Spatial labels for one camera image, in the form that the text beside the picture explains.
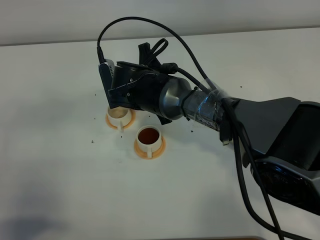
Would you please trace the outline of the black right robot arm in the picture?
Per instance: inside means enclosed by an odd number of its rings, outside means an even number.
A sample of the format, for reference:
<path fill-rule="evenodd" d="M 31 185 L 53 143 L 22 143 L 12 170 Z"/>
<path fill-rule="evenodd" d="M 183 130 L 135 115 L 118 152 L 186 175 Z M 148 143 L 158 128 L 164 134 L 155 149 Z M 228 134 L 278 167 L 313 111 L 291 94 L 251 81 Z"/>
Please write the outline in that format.
<path fill-rule="evenodd" d="M 99 74 L 111 108 L 124 107 L 155 114 L 162 125 L 182 117 L 232 140 L 232 121 L 222 103 L 234 111 L 240 134 L 250 149 L 241 163 L 250 166 L 266 192 L 290 205 L 320 213 L 320 105 L 292 97 L 250 101 L 226 96 L 209 79 L 194 81 L 175 63 L 160 63 L 165 46 L 139 46 L 139 63 L 105 59 L 97 48 Z"/>

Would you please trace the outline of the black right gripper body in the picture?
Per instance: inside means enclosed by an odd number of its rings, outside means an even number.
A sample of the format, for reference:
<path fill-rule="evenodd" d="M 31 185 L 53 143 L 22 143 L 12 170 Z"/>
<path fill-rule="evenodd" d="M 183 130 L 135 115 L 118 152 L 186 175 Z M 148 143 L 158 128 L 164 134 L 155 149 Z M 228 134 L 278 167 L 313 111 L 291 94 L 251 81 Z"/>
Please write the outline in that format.
<path fill-rule="evenodd" d="M 162 125 L 178 119 L 178 78 L 167 74 L 157 59 L 168 46 L 158 42 L 154 46 L 138 46 L 137 64 L 119 61 L 110 87 L 103 85 L 109 107 L 124 107 L 157 115 Z"/>

